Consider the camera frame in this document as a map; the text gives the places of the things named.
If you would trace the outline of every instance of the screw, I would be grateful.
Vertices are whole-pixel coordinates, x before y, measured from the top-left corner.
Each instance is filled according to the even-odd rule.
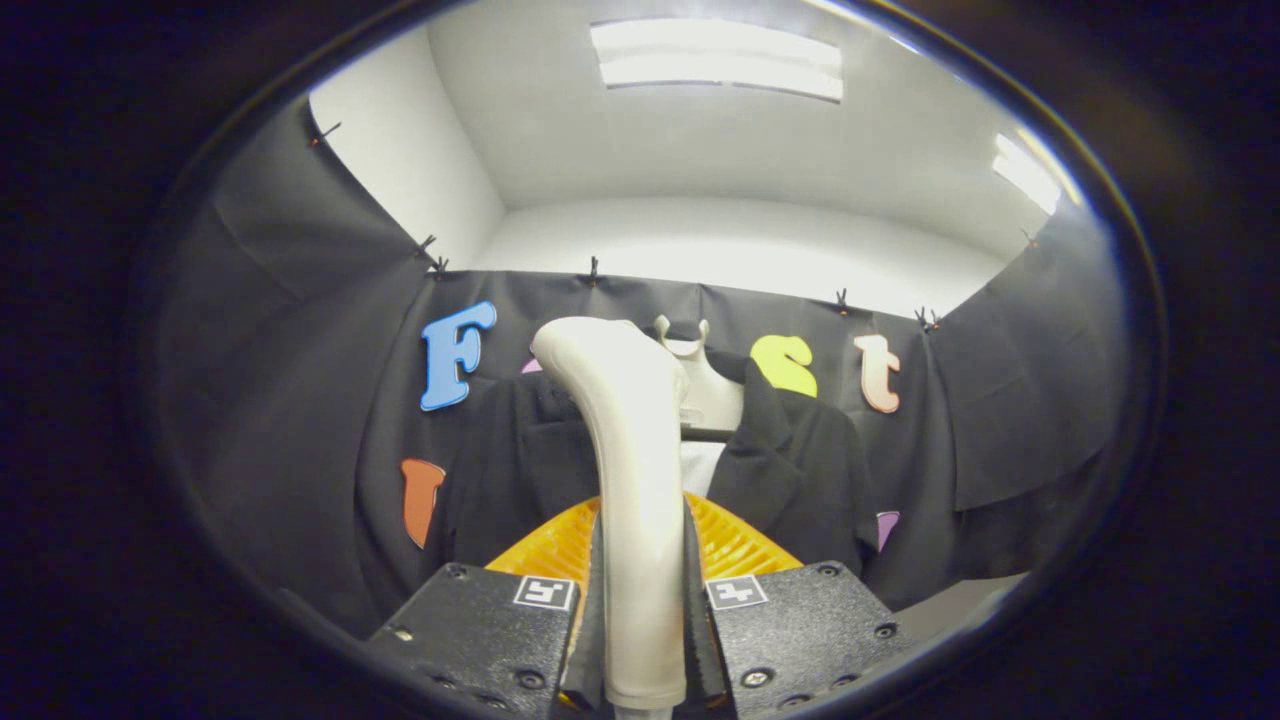
[[[476,700],[479,700],[480,702],[488,705],[489,707],[493,707],[494,710],[507,710],[507,703],[502,702],[500,700],[498,700],[495,697],[488,697],[488,696],[477,694]]]
[[[759,688],[772,679],[773,670],[769,670],[768,667],[756,667],[755,670],[748,670],[746,674],[742,675],[742,684],[749,688]]]
[[[532,670],[516,673],[516,682],[526,691],[540,691],[547,687],[547,680]]]

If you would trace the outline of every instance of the black jacket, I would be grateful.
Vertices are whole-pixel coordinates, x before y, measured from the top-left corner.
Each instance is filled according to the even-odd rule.
[[[709,357],[745,391],[742,421],[708,500],[803,562],[838,560],[860,573],[876,552],[877,525],[852,421],[813,397],[776,389],[751,360],[714,351]],[[497,383],[468,418],[467,443],[440,487],[428,532],[428,574],[449,561],[484,565],[599,495],[586,424],[545,373]]]

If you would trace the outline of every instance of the orange letter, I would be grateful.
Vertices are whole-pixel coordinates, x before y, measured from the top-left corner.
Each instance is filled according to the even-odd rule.
[[[435,493],[444,482],[444,470],[425,460],[406,457],[401,471],[404,473],[404,530],[413,538],[413,544],[422,547],[426,529],[431,525],[431,511],[435,510]]]
[[[897,410],[897,393],[888,389],[888,372],[901,369],[897,355],[888,351],[888,341],[882,334],[864,334],[854,338],[863,350],[863,397],[881,413]]]
[[[818,397],[818,379],[804,369],[813,363],[813,350],[804,340],[767,334],[751,346],[751,360],[773,387]]]

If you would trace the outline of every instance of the ceiling light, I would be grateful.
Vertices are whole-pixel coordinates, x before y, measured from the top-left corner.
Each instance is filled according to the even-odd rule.
[[[1032,156],[1002,135],[996,136],[996,159],[991,169],[1002,178],[1014,183],[1027,197],[1041,206],[1044,213],[1052,215],[1057,210],[1057,200],[1062,190]]]
[[[840,49],[799,35],[698,18],[591,26],[605,87],[707,82],[844,97]]]

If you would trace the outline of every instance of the mannequin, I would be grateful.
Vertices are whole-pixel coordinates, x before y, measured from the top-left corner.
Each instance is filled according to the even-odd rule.
[[[724,442],[742,421],[742,386],[717,373],[707,361],[707,336],[710,323],[698,323],[701,336],[695,341],[667,338],[671,320],[658,315],[653,322],[658,342],[680,360],[689,375],[689,395],[680,405],[680,424],[685,439]]]
[[[685,492],[707,497],[712,477],[724,452],[724,443],[742,423],[741,384],[717,373],[707,361],[707,336],[710,323],[698,323],[699,340],[669,340],[671,320],[658,315],[653,322],[658,342],[680,360],[689,375],[689,395],[680,405],[680,469]]]
[[[685,700],[680,406],[685,369],[632,323],[561,318],[534,355],[586,420],[604,532],[605,697],[618,720]]]

